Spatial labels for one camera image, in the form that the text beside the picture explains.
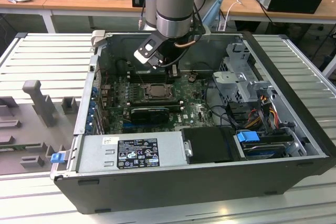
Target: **floor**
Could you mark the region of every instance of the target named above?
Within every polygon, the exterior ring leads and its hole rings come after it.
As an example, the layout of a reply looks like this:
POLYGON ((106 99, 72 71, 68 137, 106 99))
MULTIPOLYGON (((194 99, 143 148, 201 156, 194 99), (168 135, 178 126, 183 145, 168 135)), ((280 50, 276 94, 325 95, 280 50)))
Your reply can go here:
MULTIPOLYGON (((60 33, 91 33, 88 17, 85 16, 55 16, 55 23, 60 33)), ((94 17, 96 29, 107 31, 137 31, 138 18, 131 17, 94 17)), ((263 33, 261 24, 256 33, 263 33)), ((311 25, 297 46, 306 56, 312 56, 323 39, 329 33, 333 25, 311 25)), ((46 28, 41 16, 38 15, 16 15, 7 14, 0 17, 0 54, 6 49, 17 32, 46 33, 46 28)), ((296 38, 302 32, 302 25, 291 24, 287 27, 286 34, 290 38, 296 38)), ((326 55, 335 47, 335 39, 328 38, 323 47, 317 53, 314 64, 320 66, 326 55)))

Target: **motherboard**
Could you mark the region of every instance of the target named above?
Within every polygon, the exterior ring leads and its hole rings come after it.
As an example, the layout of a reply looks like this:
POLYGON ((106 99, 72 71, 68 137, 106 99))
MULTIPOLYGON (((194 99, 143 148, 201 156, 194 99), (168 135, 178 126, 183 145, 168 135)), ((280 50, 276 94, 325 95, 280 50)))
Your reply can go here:
POLYGON ((170 84, 148 83, 136 76, 117 77, 102 87, 109 134, 179 131, 214 126, 204 101, 207 79, 183 74, 170 84))

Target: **white cable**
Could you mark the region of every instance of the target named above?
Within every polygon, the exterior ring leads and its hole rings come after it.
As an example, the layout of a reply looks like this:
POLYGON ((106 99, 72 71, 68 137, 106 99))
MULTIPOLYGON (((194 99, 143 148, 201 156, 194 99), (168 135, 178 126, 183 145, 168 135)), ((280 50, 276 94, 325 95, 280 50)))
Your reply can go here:
POLYGON ((226 14, 225 22, 224 22, 224 29, 223 29, 223 31, 226 30, 226 26, 227 26, 227 18, 229 17, 229 13, 230 13, 231 8, 232 8, 235 4, 242 4, 242 3, 241 3, 241 2, 234 2, 233 4, 231 4, 229 10, 227 10, 227 14, 226 14))
POLYGON ((242 5, 242 2, 241 2, 241 1, 239 1, 239 0, 236 0, 236 2, 234 2, 233 4, 231 4, 231 6, 230 6, 229 10, 227 10, 227 13, 226 13, 226 18, 225 18, 225 22, 224 22, 224 30, 223 30, 223 31, 225 31, 225 30, 226 30, 226 26, 227 26, 227 19, 228 19, 228 17, 229 17, 229 12, 230 12, 231 8, 232 8, 232 7, 233 7, 235 4, 241 4, 241 5, 242 5))

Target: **power supply label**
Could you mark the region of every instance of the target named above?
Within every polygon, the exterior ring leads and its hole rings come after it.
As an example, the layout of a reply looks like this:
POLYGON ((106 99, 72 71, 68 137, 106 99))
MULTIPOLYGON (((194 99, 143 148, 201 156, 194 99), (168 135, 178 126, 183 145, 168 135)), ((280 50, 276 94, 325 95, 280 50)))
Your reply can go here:
POLYGON ((132 169, 160 166, 157 139, 118 141, 117 168, 132 169))

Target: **desk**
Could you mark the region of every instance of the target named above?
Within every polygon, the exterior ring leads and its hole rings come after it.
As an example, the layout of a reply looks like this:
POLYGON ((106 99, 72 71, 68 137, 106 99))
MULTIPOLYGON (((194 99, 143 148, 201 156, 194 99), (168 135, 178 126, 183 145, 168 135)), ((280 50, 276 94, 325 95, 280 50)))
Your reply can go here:
MULTIPOLYGON (((241 5, 236 4, 230 10, 229 19, 269 22, 256 0, 240 1, 241 5)), ((234 2, 236 0, 223 0, 221 10, 224 14, 234 2)), ((273 22, 335 24, 336 0, 322 0, 314 14, 267 12, 267 15, 273 22)))
MULTIPOLYGON (((234 1, 223 1, 224 14, 234 1)), ((241 2, 242 5, 237 4, 231 9, 229 19, 269 21, 256 0, 241 2)), ((140 8, 132 7, 132 0, 33 0, 18 4, 0 0, 1 13, 41 15, 49 33, 56 32, 52 20, 54 15, 138 17, 140 11, 140 8)), ((336 0, 323 0, 315 14, 270 12, 268 15, 274 22, 334 24, 336 0)))

